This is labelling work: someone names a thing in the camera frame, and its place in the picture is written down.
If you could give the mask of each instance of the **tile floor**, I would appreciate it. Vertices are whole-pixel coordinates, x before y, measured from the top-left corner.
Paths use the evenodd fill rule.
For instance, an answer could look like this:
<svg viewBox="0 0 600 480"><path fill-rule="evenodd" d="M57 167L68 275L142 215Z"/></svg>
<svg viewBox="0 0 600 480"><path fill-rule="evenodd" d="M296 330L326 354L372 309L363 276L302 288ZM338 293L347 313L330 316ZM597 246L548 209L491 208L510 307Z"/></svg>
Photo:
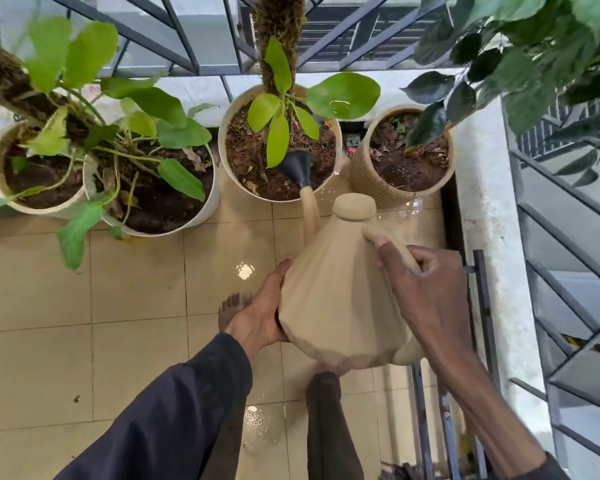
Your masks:
<svg viewBox="0 0 600 480"><path fill-rule="evenodd" d="M224 170L221 185L215 215L185 232L119 242L98 225L78 272L62 265L58 222L0 220L0 479L51 478L156 375L214 336L217 307L230 292L257 290L300 249L299 205L249 197ZM343 176L323 190L324 218L346 191ZM439 195L380 221L405 242L445 245ZM258 357L238 479L307 478L303 396L314 365L291 344ZM381 460L416 461L408 376L407 368L389 366L342 378L342 405L368 479ZM436 380L426 363L424 380L432 453L443 463ZM248 427L254 422L264 434Z"/></svg>

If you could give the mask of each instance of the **beige plant pot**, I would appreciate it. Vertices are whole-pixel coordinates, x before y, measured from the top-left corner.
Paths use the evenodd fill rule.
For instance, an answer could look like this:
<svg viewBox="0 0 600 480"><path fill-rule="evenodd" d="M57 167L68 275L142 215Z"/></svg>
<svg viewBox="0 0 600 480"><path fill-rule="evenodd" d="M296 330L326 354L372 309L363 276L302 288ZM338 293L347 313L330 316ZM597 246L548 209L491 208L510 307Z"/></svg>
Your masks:
<svg viewBox="0 0 600 480"><path fill-rule="evenodd" d="M8 198L13 195L13 190L9 188L4 177L4 158L6 153L13 143L13 140L18 135L18 129L21 125L26 123L16 123L7 128L3 133L0 134L0 198ZM78 190L78 192L66 202L50 207L48 209L32 209L27 207L23 203L17 201L10 201L7 205L12 209L16 209L23 214L29 214L32 216L44 216L44 217L56 217L59 219L70 219L73 217L76 209L80 204L87 198L84 190L84 184Z"/></svg>
<svg viewBox="0 0 600 480"><path fill-rule="evenodd" d="M412 201L419 197L424 197L425 195L437 192L454 174L456 167L456 149L454 147L454 140L449 131L444 133L444 137L447 138L449 143L449 167L440 181L427 190L420 192L406 192L404 190L398 190L386 183L382 177L377 174L376 169L371 162L371 136L373 135L376 126L378 126L380 121L391 117L394 114L405 112L407 110L422 112L422 108L422 106L419 107L414 104L402 104L400 106L394 106L382 113L380 116L376 117L369 125L362 143L360 143L360 146L351 159L351 167L349 169L351 187L356 192L373 197L376 201L378 209L387 209L388 207L393 207L394 205Z"/></svg>
<svg viewBox="0 0 600 480"><path fill-rule="evenodd" d="M226 135L227 135L227 131L229 128L229 124L231 123L231 120L233 119L235 114L238 111L240 111L241 108L243 108L243 106L247 105L248 103L250 103L251 101L256 99L256 97L263 94L263 92L264 92L264 88L262 87L262 85L256 86L254 88L250 88L248 91L243 92L240 96L238 96L236 99L234 99L233 102L231 103L231 105L229 106L229 109L227 110L227 112L224 113L224 117L222 118L222 122L220 123L220 128L218 131L218 150L220 152L220 159L222 160L222 163L223 163L224 167L226 168L226 171L229 174L229 177L231 177L231 179L236 183L236 185L238 185L242 190L247 192L249 195L253 195L254 197L257 197L260 200L264 200L265 202L276 202L276 203L298 202L298 201L300 201L299 198L296 198L293 200L269 200L269 199L263 198L259 195L256 195L253 192L250 192L249 190L247 190L247 188L245 188L244 185L242 185L242 183L240 183L238 178L233 174L231 165L229 165L229 160L228 160L227 151L226 151ZM296 95L298 97L305 97L306 89L302 86L296 85ZM342 170L342 166L344 165L344 162L346 160L346 156L342 152L342 131L340 130L340 124L338 123L338 120L336 120L335 118L327 118L326 121L328 122L329 126L331 127L331 130L336 135L336 160L335 160L335 164L333 165L333 171L331 172L330 176L328 176L325 179L325 181L316 190L313 191L314 193L318 192L318 190L321 190L321 188L323 188L327 184L327 182L333 177L334 174L338 174Z"/></svg>

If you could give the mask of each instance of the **ribbed plant pot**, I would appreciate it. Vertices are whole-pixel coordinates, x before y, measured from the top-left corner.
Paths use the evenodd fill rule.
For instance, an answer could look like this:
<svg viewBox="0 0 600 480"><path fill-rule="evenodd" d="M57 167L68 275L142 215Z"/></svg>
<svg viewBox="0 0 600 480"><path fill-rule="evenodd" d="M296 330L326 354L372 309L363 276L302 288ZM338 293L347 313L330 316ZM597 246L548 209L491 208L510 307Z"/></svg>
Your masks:
<svg viewBox="0 0 600 480"><path fill-rule="evenodd" d="M456 167L456 149L454 147L454 140L451 137L451 133L446 131L444 137L447 138L449 144L448 154L448 168L447 172L440 179L440 181L432 187L422 190L419 192L406 192L404 190L398 190L386 183L380 175L376 172L373 162L371 161L370 143L371 136L373 135L376 126L386 118L407 111L422 112L423 106L416 106L414 104L402 104L400 106L394 106L389 110L382 113L380 116L375 118L367 133L360 143L358 149L353 154L351 159L351 166L349 168L349 179L351 187L355 192L370 195L376 201L378 209L387 209L400 203L415 200L420 197L432 194L439 191L454 174Z"/></svg>
<svg viewBox="0 0 600 480"><path fill-rule="evenodd" d="M214 181L211 184L211 191L209 192L208 199L205 202L202 209L200 209L200 212L197 213L197 215L193 217L192 220L178 227L177 229L174 229L169 232L163 232L161 234L147 234L145 232L136 231L135 229L131 229L131 227L127 225L123 225L122 221L110 215L108 210L105 210L102 213L102 220L112 227L120 227L122 232L124 232L125 234L135 235L138 237L160 237L163 235L174 234L183 229L186 229L187 227L195 227L197 225L202 224L204 221L206 221L209 217L213 215L213 213L218 208L218 205L220 205L220 181L218 178L217 156L214 156L213 153L211 154L211 160L213 161L212 168L214 169ZM96 161L92 159L87 159L87 161L85 161L84 163L84 166L82 167L82 180L84 182L84 188L86 190L88 198L91 198L92 196L96 195L96 193L98 193L95 182L97 178L95 176L97 167L98 165Z"/></svg>
<svg viewBox="0 0 600 480"><path fill-rule="evenodd" d="M298 202L298 201L300 201L299 198L296 198L293 200L270 200L270 199L267 199L267 198L264 198L264 197L254 194L253 192L251 192L247 188L245 188L245 186L242 185L242 183L240 183L240 180L238 180L238 178L233 174L233 169L232 169L231 165L229 165L229 160L228 160L227 151L226 151L226 135L227 135L227 131L229 129L229 124L231 124L231 120L236 115L236 113L238 111L240 111L241 108L243 108L243 106L247 105L248 103L250 103L251 101L256 99L256 97L263 94L263 92L264 92L264 88L262 87L262 85L256 86L254 88L250 88L248 91L243 92L240 96L238 96L236 99L234 99L233 102L231 103L231 105L229 106L229 109L227 110L227 112L224 113L224 117L222 118L222 122L220 123L220 128L218 131L218 149L220 152L220 158L222 160L224 167L226 168L227 173L229 174L229 177L231 177L231 179L236 183L236 185L238 185L242 190L247 192L249 195L259 198L260 200L263 200L265 202L275 202L275 203ZM306 97L306 89L302 86L296 85L295 94L298 97ZM323 188L327 184L327 182L334 176L334 174L337 174L340 172L340 170L342 169L342 166L344 165L344 162L346 160L346 156L342 152L342 131L340 130L340 124L338 123L338 120L336 120L335 118L327 118L327 119L325 119L325 123L328 124L329 128L331 129L331 131L333 131L333 133L336 136L336 159L335 159L335 163L333 165L333 170L331 171L331 174L327 178L325 178L323 183L318 188L313 190L314 193L318 192L318 190L321 190L321 188Z"/></svg>
<svg viewBox="0 0 600 480"><path fill-rule="evenodd" d="M0 134L0 198L8 198L14 195L14 191L9 188L7 181L4 177L4 159L6 153L13 144L14 140L18 135L18 129L21 125L25 125L25 122L16 123L7 128L3 133ZM86 192L84 190L84 184L80 190L71 197L71 199L63 202L55 207L49 207L48 209L33 209L26 206L19 201L10 201L7 205L12 209L16 209L23 214L29 214L32 216L44 216L44 217L56 217L58 219L70 219L75 214L76 209L80 204L86 200Z"/></svg>

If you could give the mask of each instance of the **wet soil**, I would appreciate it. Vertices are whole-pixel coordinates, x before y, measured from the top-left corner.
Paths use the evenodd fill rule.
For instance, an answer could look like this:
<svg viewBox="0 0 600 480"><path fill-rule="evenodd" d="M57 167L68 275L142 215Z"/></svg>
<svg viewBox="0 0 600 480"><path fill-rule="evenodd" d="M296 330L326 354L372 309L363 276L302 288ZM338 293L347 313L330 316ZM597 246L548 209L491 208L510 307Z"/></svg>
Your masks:
<svg viewBox="0 0 600 480"><path fill-rule="evenodd" d="M398 190L421 192L432 188L448 168L449 144L440 136L405 155L405 140L419 112L403 112L382 120L371 136L371 161L382 179Z"/></svg>
<svg viewBox="0 0 600 480"><path fill-rule="evenodd" d="M30 157L27 164L17 175L13 172L12 158L26 157L27 151L19 147L21 142L14 140L4 159L4 179L14 193L19 193L39 185L49 187L59 182L69 168L69 158L55 157ZM71 175L58 188L42 193L19 198L18 201L32 209L50 209L71 199L82 187L82 163L73 165Z"/></svg>
<svg viewBox="0 0 600 480"><path fill-rule="evenodd" d="M151 142L142 142L138 145L138 149L146 155L156 146ZM147 234L162 234L176 230L192 220L207 202L214 181L213 160L207 149L199 146L193 148L193 151L200 157L199 163L191 160L183 150L161 148L152 153L152 156L180 161L184 168L202 182L205 189L204 202L178 192L163 179L139 169L127 158L120 158L118 161L121 176L120 195L110 204L110 215L120 221L124 219L127 213L127 202L129 202L129 191L137 171L139 176L131 199L133 206L131 206L128 220L125 223L128 227ZM108 175L112 175L113 160L106 153L98 152L96 156L99 161L105 162L98 168L98 171L106 182ZM155 170L155 165L151 162L143 163L148 168ZM96 180L96 188L102 192L104 184Z"/></svg>
<svg viewBox="0 0 600 480"><path fill-rule="evenodd" d="M247 113L251 103L238 111L227 131L227 160L233 174L252 193L268 200L293 200L300 197L297 186L275 168L267 168L266 128L254 132L249 128ZM336 160L336 135L319 123L320 138L304 134L294 119L291 122L289 150L307 150L313 156L310 183L318 188L333 171Z"/></svg>

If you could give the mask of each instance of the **sleeve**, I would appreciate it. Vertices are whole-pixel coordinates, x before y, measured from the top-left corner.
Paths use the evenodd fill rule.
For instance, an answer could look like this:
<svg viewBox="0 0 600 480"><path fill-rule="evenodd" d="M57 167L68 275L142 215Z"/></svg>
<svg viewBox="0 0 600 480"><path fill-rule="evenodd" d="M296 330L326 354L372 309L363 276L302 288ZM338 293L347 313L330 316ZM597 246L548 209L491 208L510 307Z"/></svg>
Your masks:
<svg viewBox="0 0 600 480"><path fill-rule="evenodd" d="M517 476L512 480L569 480L569 476L560 467L552 455L546 454L546 461L535 470Z"/></svg>
<svg viewBox="0 0 600 480"><path fill-rule="evenodd" d="M198 478L224 418L252 383L242 346L219 333L151 382L56 479Z"/></svg>

